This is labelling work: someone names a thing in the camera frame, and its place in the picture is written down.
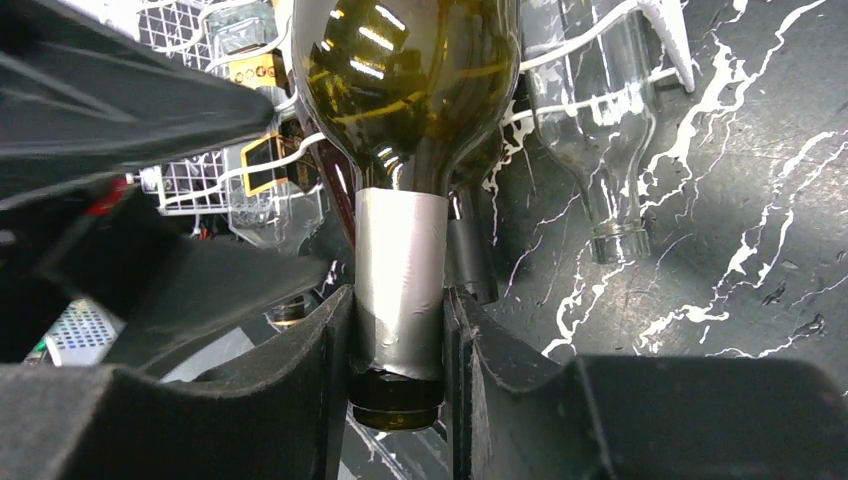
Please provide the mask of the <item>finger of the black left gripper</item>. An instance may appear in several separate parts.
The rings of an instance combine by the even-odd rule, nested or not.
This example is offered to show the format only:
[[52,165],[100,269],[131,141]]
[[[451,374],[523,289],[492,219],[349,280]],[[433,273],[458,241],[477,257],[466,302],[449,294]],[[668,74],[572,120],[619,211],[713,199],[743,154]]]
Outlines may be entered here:
[[244,140],[261,94],[173,62],[59,1],[1,5],[1,195],[56,190]]
[[162,377],[192,349],[319,286],[314,256],[181,235],[142,192],[125,192],[74,217],[39,272],[124,327],[103,362]]

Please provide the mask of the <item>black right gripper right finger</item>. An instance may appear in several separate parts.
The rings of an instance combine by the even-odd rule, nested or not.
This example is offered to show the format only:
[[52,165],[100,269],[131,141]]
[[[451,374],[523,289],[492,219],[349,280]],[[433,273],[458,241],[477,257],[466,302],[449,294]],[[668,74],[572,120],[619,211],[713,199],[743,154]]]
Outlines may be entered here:
[[560,365],[444,295],[455,479],[843,479],[847,406],[793,360],[578,355]]

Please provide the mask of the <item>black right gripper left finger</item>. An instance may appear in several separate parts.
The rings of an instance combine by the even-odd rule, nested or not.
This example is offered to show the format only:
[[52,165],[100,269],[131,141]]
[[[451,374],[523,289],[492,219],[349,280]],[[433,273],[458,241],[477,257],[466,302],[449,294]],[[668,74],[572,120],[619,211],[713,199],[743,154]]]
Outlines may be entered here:
[[118,365],[5,365],[5,479],[333,479],[347,408],[349,286],[210,370],[160,383]]

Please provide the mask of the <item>clear bottom glass bottle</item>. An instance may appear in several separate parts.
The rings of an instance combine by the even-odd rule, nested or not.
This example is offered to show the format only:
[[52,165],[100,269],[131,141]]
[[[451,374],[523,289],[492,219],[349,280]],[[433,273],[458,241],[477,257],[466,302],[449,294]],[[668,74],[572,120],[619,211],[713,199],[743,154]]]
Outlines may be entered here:
[[[223,8],[206,21],[214,67],[209,73],[255,90],[273,105],[289,99],[282,55],[268,51],[251,58],[232,55],[253,52],[277,36],[274,9],[265,1]],[[260,136],[224,148],[225,170],[267,165],[288,155],[297,139],[284,134],[283,114],[277,112]],[[315,190],[317,169],[303,156],[295,162],[225,181],[231,231],[258,247],[298,256],[302,244],[322,221],[320,195]]]

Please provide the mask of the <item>green wine bottle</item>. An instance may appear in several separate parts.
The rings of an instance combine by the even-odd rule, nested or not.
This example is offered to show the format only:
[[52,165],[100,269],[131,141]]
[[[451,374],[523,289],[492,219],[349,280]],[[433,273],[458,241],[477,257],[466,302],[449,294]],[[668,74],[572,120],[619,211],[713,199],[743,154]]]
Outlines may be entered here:
[[448,192],[503,116],[520,63],[514,1],[298,1],[296,89],[355,167],[348,398],[379,431],[430,427],[444,400]]

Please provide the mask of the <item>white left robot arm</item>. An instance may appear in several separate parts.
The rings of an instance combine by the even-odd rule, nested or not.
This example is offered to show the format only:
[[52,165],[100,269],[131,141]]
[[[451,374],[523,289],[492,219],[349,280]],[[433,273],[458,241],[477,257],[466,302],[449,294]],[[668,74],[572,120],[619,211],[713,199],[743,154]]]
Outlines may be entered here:
[[327,265],[177,232],[126,174],[256,136],[260,94],[59,1],[1,5],[1,333],[25,354],[84,297],[126,327],[109,360],[181,353],[316,287]]

